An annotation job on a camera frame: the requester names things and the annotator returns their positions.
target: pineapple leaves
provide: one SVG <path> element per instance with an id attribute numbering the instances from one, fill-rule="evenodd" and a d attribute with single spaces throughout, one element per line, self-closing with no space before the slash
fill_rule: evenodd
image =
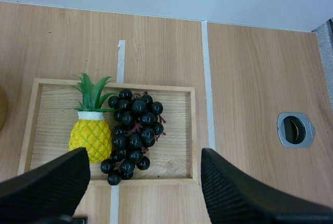
<path id="1" fill-rule="evenodd" d="M 80 109 L 82 111 L 89 111 L 89 109 L 86 106 L 84 106 L 83 103 L 79 102 L 79 104 L 80 104 Z"/>
<path id="2" fill-rule="evenodd" d="M 74 89 L 76 89 L 76 90 L 78 90 L 79 92 L 81 92 L 82 93 L 82 90 L 80 89 L 80 88 L 78 88 L 78 87 L 75 87 L 75 86 L 72 86 Z"/>
<path id="3" fill-rule="evenodd" d="M 82 94 L 82 102 L 79 102 L 79 108 L 71 108 L 78 111 L 96 111 L 96 112 L 109 112 L 112 109 L 101 109 L 105 100 L 115 93 L 106 93 L 101 96 L 102 90 L 105 85 L 111 81 L 108 81 L 111 77 L 104 77 L 96 84 L 93 84 L 91 79 L 86 73 L 82 73 L 82 76 L 76 76 L 80 79 L 78 87 L 73 86 Z"/>
<path id="4" fill-rule="evenodd" d="M 104 86 L 110 82 L 110 81 L 108 81 L 109 78 L 111 78 L 111 77 L 104 77 L 100 81 L 98 81 L 95 84 L 95 86 L 93 86 L 93 90 L 92 90 L 92 108 L 93 109 L 99 109 L 100 94 L 102 93 Z"/>
<path id="5" fill-rule="evenodd" d="M 86 106 L 88 109 L 93 109 L 94 104 L 93 102 L 93 88 L 94 84 L 90 80 L 89 76 L 86 73 L 82 73 L 82 77 L 80 78 L 82 83 L 78 83 L 81 87 L 82 90 L 82 95 L 83 95 L 83 104 Z"/>
<path id="6" fill-rule="evenodd" d="M 111 95 L 115 95 L 116 93 L 106 93 L 105 95 L 101 96 L 101 98 L 99 99 L 99 105 L 98 108 L 101 108 L 104 101 Z"/>

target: desk surface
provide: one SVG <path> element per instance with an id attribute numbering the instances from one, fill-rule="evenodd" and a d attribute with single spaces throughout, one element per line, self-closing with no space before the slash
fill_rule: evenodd
<path id="1" fill-rule="evenodd" d="M 0 180 L 17 173 L 33 78 L 116 77 L 121 39 L 124 82 L 195 87 L 198 139 L 208 147 L 201 22 L 14 3 L 0 3 L 0 19 L 0 85 L 9 101 Z M 333 206 L 333 116 L 315 35 L 213 23 L 208 33 L 216 150 L 269 185 Z M 313 147 L 277 142 L 271 121 L 279 111 L 309 115 Z M 109 223 L 110 193 L 89 187 L 77 214 Z M 121 187 L 119 223 L 210 222 L 191 185 Z"/>

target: gray carpet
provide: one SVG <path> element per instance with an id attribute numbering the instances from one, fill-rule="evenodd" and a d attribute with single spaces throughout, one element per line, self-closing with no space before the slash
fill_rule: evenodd
<path id="1" fill-rule="evenodd" d="M 322 63 L 328 87 L 329 100 L 333 109 L 333 30 L 332 20 L 326 21 L 317 29 L 313 30 L 317 33 L 319 50 L 321 52 Z"/>

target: wooden tray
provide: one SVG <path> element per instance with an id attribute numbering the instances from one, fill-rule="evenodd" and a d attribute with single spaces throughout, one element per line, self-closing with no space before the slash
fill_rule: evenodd
<path id="1" fill-rule="evenodd" d="M 67 108 L 77 107 L 82 95 L 72 88 L 78 81 L 34 80 L 27 124 L 23 139 L 18 174 L 39 167 L 68 152 L 70 132 L 78 120 L 78 114 Z M 158 143 L 146 154 L 150 168 L 134 170 L 130 180 L 122 180 L 120 186 L 174 185 L 198 181 L 195 91 L 191 87 L 136 85 L 109 83 L 107 92 L 119 92 L 128 88 L 133 93 L 147 91 L 155 101 L 163 104 L 162 116 L 166 120 Z M 105 113 L 110 128 L 119 124 L 112 113 Z M 91 183 L 108 185 L 107 175 L 100 171 L 100 163 L 90 164 Z"/>

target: pineapple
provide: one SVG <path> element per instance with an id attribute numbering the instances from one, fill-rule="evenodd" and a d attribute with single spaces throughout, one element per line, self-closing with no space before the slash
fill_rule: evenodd
<path id="1" fill-rule="evenodd" d="M 111 77 L 104 77 L 95 85 L 85 73 L 79 78 L 79 87 L 74 88 L 82 93 L 83 101 L 79 102 L 79 108 L 74 108 L 78 111 L 79 120 L 71 132 L 69 150 L 85 147 L 89 161 L 97 163 L 107 159 L 111 154 L 111 132 L 104 120 L 104 112 L 112 109 L 101 109 L 101 106 L 113 93 L 100 96 Z"/>

